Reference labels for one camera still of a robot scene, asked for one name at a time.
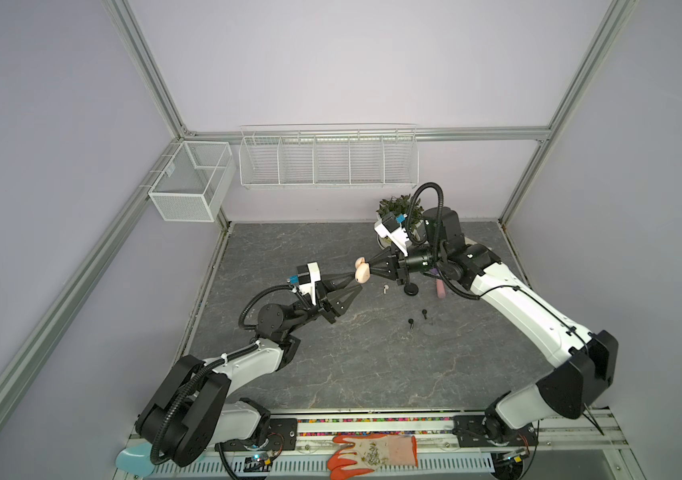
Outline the white mesh box basket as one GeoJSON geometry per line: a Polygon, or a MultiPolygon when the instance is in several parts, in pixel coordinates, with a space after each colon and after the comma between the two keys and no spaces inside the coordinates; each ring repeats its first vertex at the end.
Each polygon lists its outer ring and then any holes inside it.
{"type": "Polygon", "coordinates": [[[235,171],[229,143],[183,141],[150,187],[149,197],[167,222],[215,222],[235,171]]]}

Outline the pink earbud charging case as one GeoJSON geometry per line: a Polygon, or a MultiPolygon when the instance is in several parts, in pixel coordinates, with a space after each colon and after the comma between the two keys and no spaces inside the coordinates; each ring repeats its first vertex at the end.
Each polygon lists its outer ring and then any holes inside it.
{"type": "Polygon", "coordinates": [[[355,261],[354,277],[359,284],[365,284],[369,281],[371,277],[370,264],[364,257],[359,257],[355,261]]]}

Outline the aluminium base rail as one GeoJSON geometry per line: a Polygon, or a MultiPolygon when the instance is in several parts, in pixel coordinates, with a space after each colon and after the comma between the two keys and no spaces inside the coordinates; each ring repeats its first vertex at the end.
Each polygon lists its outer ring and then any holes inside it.
{"type": "Polygon", "coordinates": [[[305,411],[273,413],[266,424],[265,438],[284,440],[288,451],[318,453],[331,447],[337,435],[411,435],[428,451],[459,449],[541,450],[626,449],[618,421],[608,409],[589,410],[578,419],[561,416],[534,421],[502,440],[488,437],[483,414],[461,410],[421,411],[305,411]]]}

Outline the potted green plant white pot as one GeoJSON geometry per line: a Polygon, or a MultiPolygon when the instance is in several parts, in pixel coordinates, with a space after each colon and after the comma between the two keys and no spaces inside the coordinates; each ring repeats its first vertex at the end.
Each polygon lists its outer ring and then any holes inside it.
{"type": "MultiPolygon", "coordinates": [[[[377,218],[382,220],[389,213],[392,213],[395,217],[406,215],[409,211],[410,204],[410,194],[381,199],[376,210],[377,218]]],[[[423,213],[424,208],[421,206],[421,201],[417,200],[412,215],[411,233],[409,234],[411,240],[420,240],[422,237],[422,233],[419,229],[422,223],[423,213]]]]}

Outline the red white work glove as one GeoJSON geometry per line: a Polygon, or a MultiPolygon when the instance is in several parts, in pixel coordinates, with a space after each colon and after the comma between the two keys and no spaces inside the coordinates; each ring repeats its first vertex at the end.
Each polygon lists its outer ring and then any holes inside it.
{"type": "Polygon", "coordinates": [[[328,460],[333,480],[351,479],[388,466],[418,466],[417,439],[409,435],[337,435],[340,445],[328,460]]]}

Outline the teal plastic scoop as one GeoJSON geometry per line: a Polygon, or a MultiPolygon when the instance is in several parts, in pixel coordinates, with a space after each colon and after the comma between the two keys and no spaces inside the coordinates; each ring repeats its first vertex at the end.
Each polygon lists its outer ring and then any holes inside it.
{"type": "Polygon", "coordinates": [[[151,447],[149,443],[142,443],[124,448],[115,459],[115,467],[136,477],[151,476],[156,468],[150,460],[151,447]]]}

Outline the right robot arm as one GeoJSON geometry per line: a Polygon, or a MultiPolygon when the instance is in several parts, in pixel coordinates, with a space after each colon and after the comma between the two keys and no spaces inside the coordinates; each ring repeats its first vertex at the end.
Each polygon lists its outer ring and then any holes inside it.
{"type": "Polygon", "coordinates": [[[498,397],[474,435],[501,445],[534,423],[578,419],[614,382],[619,342],[568,318],[520,280],[489,247],[470,243],[457,213],[444,204],[435,182],[419,186],[402,214],[391,211],[374,225],[387,251],[355,267],[388,278],[407,292],[411,275],[440,279],[455,295],[495,308],[544,355],[552,370],[525,388],[498,397]]]}

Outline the black earbud charging case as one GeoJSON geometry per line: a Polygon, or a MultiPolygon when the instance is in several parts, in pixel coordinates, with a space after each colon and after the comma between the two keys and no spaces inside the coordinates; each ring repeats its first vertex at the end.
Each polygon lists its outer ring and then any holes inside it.
{"type": "Polygon", "coordinates": [[[407,283],[404,286],[403,291],[408,296],[416,296],[419,294],[420,288],[415,283],[407,283]]]}

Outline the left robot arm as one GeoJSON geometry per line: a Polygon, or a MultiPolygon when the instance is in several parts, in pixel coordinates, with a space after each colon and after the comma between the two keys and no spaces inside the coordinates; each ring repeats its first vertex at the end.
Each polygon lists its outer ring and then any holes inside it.
{"type": "Polygon", "coordinates": [[[185,467],[211,445],[267,445],[270,411],[248,398],[230,402],[230,395],[287,366],[300,345],[294,331],[319,317],[334,323],[361,291],[348,274],[319,280],[309,292],[283,284],[256,294],[238,318],[252,342],[207,360],[181,357],[138,415],[135,431],[149,444],[147,462],[185,467]]]}

